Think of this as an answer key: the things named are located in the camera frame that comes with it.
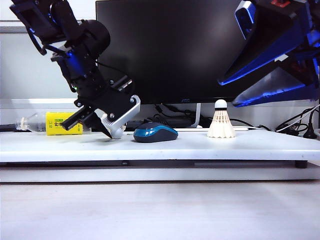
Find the white table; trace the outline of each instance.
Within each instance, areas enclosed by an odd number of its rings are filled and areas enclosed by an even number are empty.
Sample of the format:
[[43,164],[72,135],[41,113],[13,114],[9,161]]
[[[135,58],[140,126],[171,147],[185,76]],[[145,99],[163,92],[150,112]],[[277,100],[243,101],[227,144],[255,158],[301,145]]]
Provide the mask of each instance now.
[[[132,133],[122,139],[108,139],[102,133],[69,136],[45,136],[36,133],[1,133],[2,163],[64,163],[68,167],[21,168],[2,167],[3,182],[87,182],[87,181],[151,181],[151,180],[286,180],[318,179],[320,172],[312,164],[295,169],[291,164],[264,165],[265,161],[318,161],[320,141],[304,139],[264,130],[238,131],[231,139],[215,139],[205,131],[179,132],[177,140],[138,143]],[[178,166],[108,167],[93,161],[175,160]],[[181,168],[179,162],[196,161],[195,167]],[[72,163],[91,162],[90,166],[71,167]],[[221,161],[254,161],[246,165]]]

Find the computer mouse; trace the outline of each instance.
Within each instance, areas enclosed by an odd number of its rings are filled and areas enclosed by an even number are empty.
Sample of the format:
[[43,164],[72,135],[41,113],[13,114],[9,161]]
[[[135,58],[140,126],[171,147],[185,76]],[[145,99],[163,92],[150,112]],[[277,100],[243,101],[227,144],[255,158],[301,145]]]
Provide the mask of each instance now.
[[178,132],[158,122],[147,122],[135,129],[133,137],[139,143],[155,143],[175,140]]

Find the white wall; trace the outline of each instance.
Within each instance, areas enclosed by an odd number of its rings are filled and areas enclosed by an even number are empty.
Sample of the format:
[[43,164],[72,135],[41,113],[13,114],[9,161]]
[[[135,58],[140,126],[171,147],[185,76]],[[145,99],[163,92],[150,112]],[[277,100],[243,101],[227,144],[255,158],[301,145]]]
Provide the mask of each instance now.
[[[68,2],[77,20],[96,19],[95,0],[68,0]],[[12,4],[11,0],[0,0],[0,19],[2,21],[18,20],[9,9]]]
[[[69,3],[78,20],[95,19],[94,0],[69,0]],[[16,20],[9,10],[11,1],[0,0],[1,20]],[[60,68],[50,61],[51,54],[41,56],[34,48],[27,34],[6,33],[0,34],[0,122],[1,124],[13,123],[16,118],[29,116],[37,111],[72,111],[72,99],[76,94],[62,77]],[[30,101],[28,99],[61,99]],[[302,112],[305,108],[314,106],[310,101],[292,101],[269,103],[258,106],[235,108],[229,106],[229,115],[252,123],[263,124],[271,128],[279,123]],[[194,105],[179,105],[181,109],[191,109]],[[204,104],[202,114],[212,116],[213,104]],[[150,117],[156,112],[152,105],[143,106],[138,118]]]

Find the black monitor screen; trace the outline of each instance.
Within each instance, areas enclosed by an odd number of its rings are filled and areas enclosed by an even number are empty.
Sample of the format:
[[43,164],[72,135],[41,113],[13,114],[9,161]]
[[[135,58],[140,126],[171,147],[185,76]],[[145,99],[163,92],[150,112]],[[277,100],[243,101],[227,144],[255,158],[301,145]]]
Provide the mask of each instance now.
[[[232,101],[256,80],[218,84],[245,43],[234,17],[240,0],[106,0],[96,18],[110,32],[99,57],[135,81],[143,104]],[[123,74],[99,66],[107,80]]]

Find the white shuttlecock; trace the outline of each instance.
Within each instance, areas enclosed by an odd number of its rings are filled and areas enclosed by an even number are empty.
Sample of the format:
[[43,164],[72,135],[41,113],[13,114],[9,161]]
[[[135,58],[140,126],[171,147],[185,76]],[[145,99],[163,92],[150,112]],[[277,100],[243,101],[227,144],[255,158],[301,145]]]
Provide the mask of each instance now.
[[227,102],[219,99],[214,104],[214,110],[207,136],[210,138],[234,138],[236,133],[228,116]]

